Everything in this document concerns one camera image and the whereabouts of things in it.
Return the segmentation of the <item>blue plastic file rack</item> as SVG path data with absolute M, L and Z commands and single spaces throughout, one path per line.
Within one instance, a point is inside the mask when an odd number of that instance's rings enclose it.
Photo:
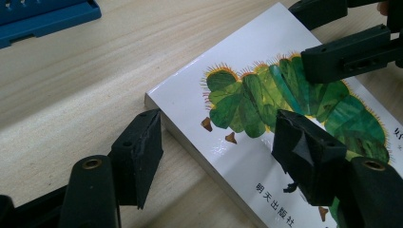
M 95 0 L 0 0 L 0 48 L 102 16 Z

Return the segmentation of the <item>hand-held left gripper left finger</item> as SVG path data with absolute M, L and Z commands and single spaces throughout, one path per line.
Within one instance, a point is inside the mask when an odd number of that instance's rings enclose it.
M 137 115 L 108 154 L 120 205 L 143 209 L 163 156 L 161 110 Z

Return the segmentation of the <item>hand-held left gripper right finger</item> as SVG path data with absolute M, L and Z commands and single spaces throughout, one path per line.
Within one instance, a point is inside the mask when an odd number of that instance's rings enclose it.
M 332 205 L 346 152 L 342 142 L 305 116 L 278 110 L 272 155 L 293 180 L 284 193 L 299 189 L 311 205 Z

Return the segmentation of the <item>white caterpillar picture book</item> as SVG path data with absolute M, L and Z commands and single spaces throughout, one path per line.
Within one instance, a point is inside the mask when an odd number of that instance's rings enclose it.
M 277 68 L 318 43 L 282 4 L 275 4 L 144 98 L 147 107 L 161 110 L 164 127 L 260 228 L 340 227 L 334 205 L 312 206 L 300 190 L 285 193 L 291 178 L 271 154 L 271 126 L 250 134 L 241 119 L 227 127 L 215 125 L 210 112 L 217 100 L 209 95 L 207 73 L 229 72 L 238 86 L 243 73 Z

